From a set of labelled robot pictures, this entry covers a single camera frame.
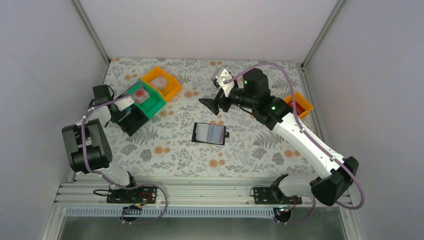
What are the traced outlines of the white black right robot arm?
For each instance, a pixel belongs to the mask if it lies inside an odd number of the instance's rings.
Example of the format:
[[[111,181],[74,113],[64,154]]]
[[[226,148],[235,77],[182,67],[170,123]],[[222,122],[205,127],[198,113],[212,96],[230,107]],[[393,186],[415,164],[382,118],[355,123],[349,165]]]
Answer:
[[[318,177],[313,180],[283,174],[270,186],[274,202],[284,203],[292,196],[314,197],[326,206],[343,204],[339,198],[357,181],[359,162],[353,157],[343,157],[319,139],[301,121],[296,111],[296,94],[292,103],[273,96],[268,77],[256,65],[240,73],[243,86],[225,68],[218,69],[212,77],[219,90],[214,98],[201,98],[199,102],[214,115],[228,112],[237,106],[251,114],[262,125],[293,145],[312,165]]]

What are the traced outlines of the black leather card holder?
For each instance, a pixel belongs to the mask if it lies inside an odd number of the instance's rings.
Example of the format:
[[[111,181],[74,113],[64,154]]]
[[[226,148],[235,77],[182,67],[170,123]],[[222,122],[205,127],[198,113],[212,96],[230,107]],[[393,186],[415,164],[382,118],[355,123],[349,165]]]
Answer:
[[[194,143],[224,146],[229,137],[230,133],[224,125],[195,122],[191,141]]]

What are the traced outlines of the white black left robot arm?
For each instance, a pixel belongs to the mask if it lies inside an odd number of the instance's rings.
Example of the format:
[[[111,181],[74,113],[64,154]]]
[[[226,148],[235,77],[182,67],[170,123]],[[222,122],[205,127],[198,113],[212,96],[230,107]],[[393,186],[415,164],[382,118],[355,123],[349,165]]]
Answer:
[[[86,114],[61,130],[69,165],[76,173],[100,175],[111,190],[120,189],[119,196],[124,201],[134,202],[140,190],[133,176],[113,163],[113,151],[104,129],[112,122],[127,135],[133,134],[131,115],[135,100],[127,92],[115,98],[109,85],[97,85],[92,90],[94,98]]]

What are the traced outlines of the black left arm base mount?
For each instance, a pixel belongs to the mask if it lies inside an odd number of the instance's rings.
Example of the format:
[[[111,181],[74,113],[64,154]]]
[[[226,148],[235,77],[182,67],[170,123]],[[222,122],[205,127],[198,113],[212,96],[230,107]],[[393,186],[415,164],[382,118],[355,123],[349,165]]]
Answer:
[[[108,204],[154,204],[158,193],[155,186],[144,186],[133,190],[110,190],[106,197]]]

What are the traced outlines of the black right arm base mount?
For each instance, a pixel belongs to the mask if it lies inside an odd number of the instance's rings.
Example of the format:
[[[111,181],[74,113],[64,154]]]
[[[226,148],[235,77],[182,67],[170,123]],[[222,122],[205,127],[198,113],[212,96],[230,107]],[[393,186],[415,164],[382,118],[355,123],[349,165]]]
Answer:
[[[301,205],[303,200],[299,196],[285,196],[278,188],[254,185],[249,195],[256,205]]]

